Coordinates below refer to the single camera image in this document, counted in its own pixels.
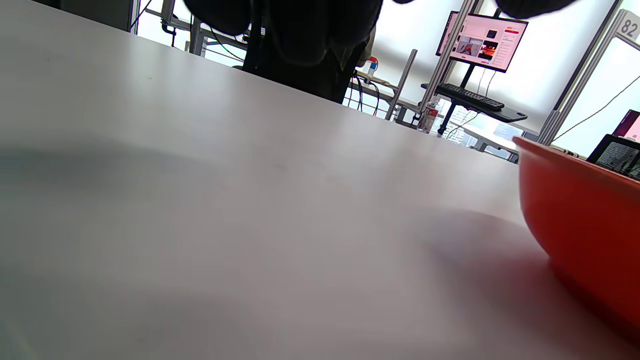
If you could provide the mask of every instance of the laptop screen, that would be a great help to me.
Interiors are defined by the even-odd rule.
[[[640,141],[640,111],[629,110],[620,125],[613,132],[613,136],[632,138]]]

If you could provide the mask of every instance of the metal frame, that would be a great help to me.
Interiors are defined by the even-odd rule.
[[[475,1],[474,0],[465,0],[460,8],[460,14],[456,19],[456,22],[453,24],[453,28],[451,29],[452,34],[457,34],[462,29],[462,25],[465,22],[465,18],[471,12]],[[451,54],[453,47],[456,43],[454,40],[456,37],[449,37],[447,41],[447,45],[444,48],[443,54]],[[419,114],[420,121],[424,121],[425,110],[427,108],[427,103],[431,100],[431,98],[435,95],[436,88],[441,83],[441,80],[444,78],[445,73],[448,70],[447,64],[449,63],[448,56],[441,56],[440,61],[438,61],[438,65],[436,65],[436,69],[433,71],[433,75],[431,75],[431,80],[429,81],[429,88],[424,92],[424,96],[422,97],[422,103],[420,104]]]
[[[147,9],[146,12],[150,13],[152,15],[155,15],[157,17],[160,17],[160,18],[162,17],[161,13],[159,13],[157,11],[154,11],[154,10],[151,10],[151,9]],[[186,21],[180,20],[180,19],[172,19],[171,22],[168,23],[168,25],[173,27],[173,28],[176,28],[176,29],[180,29],[180,30],[184,30],[184,31],[191,31],[191,24],[186,22]],[[200,28],[198,30],[198,32],[201,35],[203,35],[203,36],[205,36],[207,38],[214,38],[213,37],[213,33],[210,30]],[[222,43],[222,44],[230,45],[230,46],[233,46],[233,47],[236,47],[238,49],[242,49],[242,50],[246,51],[247,44],[245,44],[243,42],[237,41],[234,38],[230,38],[230,37],[228,37],[226,35],[222,35],[220,33],[216,33],[216,37],[218,37],[218,40],[220,40],[220,43]]]
[[[215,42],[205,41],[204,40],[205,37],[214,39],[213,32],[206,29],[202,29],[201,27],[202,21],[196,18],[195,16],[193,17],[193,24],[180,19],[173,18],[174,8],[175,8],[175,0],[164,0],[161,12],[153,11],[151,9],[146,9],[146,12],[160,17],[162,19],[162,24],[164,26],[171,26],[175,29],[189,31],[189,42],[187,46],[188,46],[188,51],[191,54],[204,56],[206,50],[208,50],[207,45],[213,45],[213,44],[225,44],[225,45],[228,44],[238,49],[242,49],[245,51],[247,50],[248,44],[239,42],[235,38],[229,38],[228,36],[222,35],[219,33],[215,33],[215,39],[217,39],[217,41]],[[381,95],[381,100],[384,100],[387,103],[389,103],[389,111],[385,116],[386,120],[391,119],[391,116],[394,114],[396,110],[396,106],[398,105],[400,105],[400,107],[402,108],[409,109],[412,111],[418,110],[417,105],[408,104],[407,102],[400,100],[400,95],[404,88],[404,84],[406,83],[406,80],[409,77],[409,71],[413,66],[417,53],[418,53],[418,50],[416,49],[411,50],[411,55],[409,55],[409,59],[406,65],[404,66],[403,74],[400,77],[400,81],[398,82],[397,86],[391,85],[390,83],[387,83],[386,81],[382,81],[379,79],[375,79],[375,78],[371,79],[371,81],[381,86],[388,87],[392,89],[394,92],[394,96],[391,97],[389,100],[385,99],[386,96]]]
[[[611,24],[611,27],[604,36],[602,43],[598,46],[595,54],[593,55],[593,58],[584,69],[582,77],[575,85],[575,90],[572,92],[571,96],[567,98],[566,104],[563,109],[561,111],[554,110],[549,115],[549,118],[540,131],[540,135],[538,137],[539,143],[549,146],[554,141],[556,135],[558,134],[558,131],[566,121],[566,118],[569,116],[569,113],[575,106],[575,103],[578,101],[578,98],[580,97],[580,95],[582,95],[582,91],[584,91],[584,88],[589,82],[589,79],[591,79],[591,76],[600,63],[602,56],[609,48],[609,45],[614,39],[620,39],[627,45],[633,47],[635,50],[640,51],[640,45],[618,32],[620,26],[622,25],[622,22],[626,19],[628,13],[631,12],[628,10],[620,10],[618,12],[616,18]]]
[[[387,112],[387,116],[385,116],[385,120],[391,120],[391,115],[393,114],[394,110],[396,109],[396,105],[398,103],[398,100],[400,100],[400,93],[402,92],[402,89],[404,88],[404,84],[406,83],[407,78],[409,78],[409,71],[411,70],[411,66],[413,65],[413,62],[415,61],[416,55],[418,55],[418,50],[412,49],[411,50],[411,55],[409,55],[409,60],[406,62],[406,65],[404,66],[404,70],[402,72],[402,76],[400,77],[400,82],[398,83],[398,86],[397,86],[397,90],[394,89],[394,93],[395,94],[394,94],[393,99],[389,103],[389,111]]]

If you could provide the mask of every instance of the bowl rim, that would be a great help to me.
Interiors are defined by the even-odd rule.
[[[551,147],[544,146],[540,143],[531,141],[526,138],[521,138],[516,136],[513,138],[513,142],[516,143],[517,146],[521,147],[523,150],[527,152],[531,152],[537,156],[540,156],[546,160],[561,160],[565,161],[566,164],[570,164],[572,169],[578,170],[582,172],[584,175],[589,175],[593,179],[596,179],[603,183],[612,184],[615,183],[616,188],[618,186],[624,186],[626,190],[635,192],[640,195],[640,182],[630,177],[626,177],[624,175],[618,174],[617,172],[613,172],[611,170],[607,170],[605,168],[599,167],[595,164],[587,162],[582,159],[574,158],[573,156],[569,156],[563,152],[554,150]],[[593,171],[597,174],[601,175],[600,177],[593,177]]]

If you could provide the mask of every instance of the keyboard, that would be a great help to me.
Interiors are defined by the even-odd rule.
[[[438,85],[438,89],[436,90],[436,92],[444,96],[449,96],[454,99],[460,99],[462,101],[469,102],[482,109],[500,111],[504,107],[504,104],[502,104],[501,102],[491,100],[486,96],[482,96],[480,94],[476,94],[475,92],[465,90],[456,85],[440,84]]]

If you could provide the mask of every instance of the metal pole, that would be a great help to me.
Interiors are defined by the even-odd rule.
[[[440,61],[438,61],[438,65],[436,69],[433,71],[433,75],[431,76],[431,81],[429,82],[429,88],[424,92],[424,97],[422,98],[422,104],[420,105],[420,120],[423,120],[424,110],[427,108],[427,103],[431,100],[431,98],[436,93],[436,87],[439,85],[439,80],[442,79],[442,76],[447,68],[447,63],[449,62],[449,56],[451,51],[453,50],[454,45],[456,44],[456,38],[462,29],[462,25],[465,23],[465,19],[471,11],[471,7],[475,3],[474,0],[465,0],[462,4],[462,8],[460,9],[460,14],[458,14],[458,18],[451,29],[451,35],[449,39],[447,39],[447,45],[442,52],[442,56],[440,57]]]
[[[582,94],[582,91],[584,90],[585,86],[589,82],[591,75],[593,75],[593,72],[595,71],[596,67],[600,63],[600,60],[602,59],[602,56],[604,55],[607,48],[609,47],[609,44],[611,44],[611,41],[614,38],[618,37],[618,29],[620,29],[622,21],[624,20],[625,16],[627,16],[627,13],[628,11],[626,10],[620,10],[618,12],[616,16],[616,20],[613,22],[613,24],[611,24],[611,27],[609,28],[606,36],[602,40],[602,44],[600,44],[600,47],[598,47],[598,50],[593,55],[593,59],[589,62],[589,65],[587,65],[584,71],[584,74],[582,75],[582,77],[580,78],[580,81],[578,81],[577,85],[575,86],[575,90],[573,91],[571,96],[569,96],[569,99],[567,100],[565,107],[562,109],[562,112],[558,118],[558,124],[557,124],[558,129],[564,124],[566,118],[569,116],[569,113],[575,106],[575,103],[578,101],[578,98]],[[557,131],[555,133],[552,133],[551,134],[552,138],[555,137],[556,134],[557,134]]]
[[[189,34],[190,35],[189,52],[191,54],[196,54],[198,56],[202,55],[202,40],[204,39],[204,37],[200,33],[201,24],[202,24],[202,21],[200,21],[200,19],[194,16],[193,24],[191,25],[191,31]]]
[[[395,91],[394,98],[389,103],[389,111],[387,111],[387,116],[385,116],[386,120],[391,120],[391,115],[393,114],[396,108],[396,104],[400,99],[400,93],[404,88],[404,83],[406,82],[406,79],[409,77],[409,70],[411,70],[411,66],[413,65],[413,61],[415,60],[415,56],[417,54],[418,54],[418,50],[416,49],[411,50],[411,55],[409,55],[409,60],[407,60],[406,65],[404,66],[404,71],[402,73],[402,76],[400,77],[400,83],[398,83],[398,90]]]
[[[175,0],[164,0],[162,3],[162,11],[160,11],[160,17],[165,23],[171,23],[173,18],[173,8],[175,8]]]
[[[591,40],[591,43],[589,44],[587,51],[584,53],[584,55],[582,55],[582,59],[580,59],[580,63],[575,68],[573,75],[571,75],[571,79],[569,79],[569,82],[566,84],[566,87],[564,88],[562,95],[560,95],[560,98],[558,99],[556,106],[554,106],[554,110],[558,110],[562,107],[564,101],[566,100],[567,95],[569,94],[569,92],[571,92],[571,89],[575,84],[575,81],[577,80],[578,77],[580,77],[580,72],[582,72],[582,68],[584,68],[584,64],[587,63],[587,61],[589,60],[589,57],[591,56],[591,53],[593,53],[593,50],[598,45],[598,41],[600,41],[600,38],[602,38],[602,35],[604,34],[605,29],[607,28],[607,25],[611,22],[612,17],[620,7],[621,2],[622,0],[615,0],[613,2],[613,5],[611,5],[611,8],[609,9],[609,13],[607,13],[607,16],[602,21],[602,24],[598,28],[596,35]]]

